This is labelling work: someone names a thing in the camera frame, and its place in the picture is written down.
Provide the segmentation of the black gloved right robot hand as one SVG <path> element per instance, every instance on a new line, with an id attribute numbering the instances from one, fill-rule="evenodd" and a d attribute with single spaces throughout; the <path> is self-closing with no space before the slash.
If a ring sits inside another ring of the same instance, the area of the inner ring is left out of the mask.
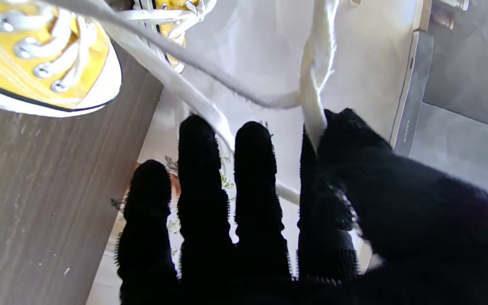
<path id="1" fill-rule="evenodd" d="M 298 276 L 290 273 L 276 160 L 257 122 L 236 135 L 236 235 L 215 133 L 180 125 L 181 278 L 168 235 L 171 181 L 147 160 L 116 247 L 122 305 L 488 305 L 488 192 L 397 155 L 356 112 L 324 110 L 303 135 Z"/>

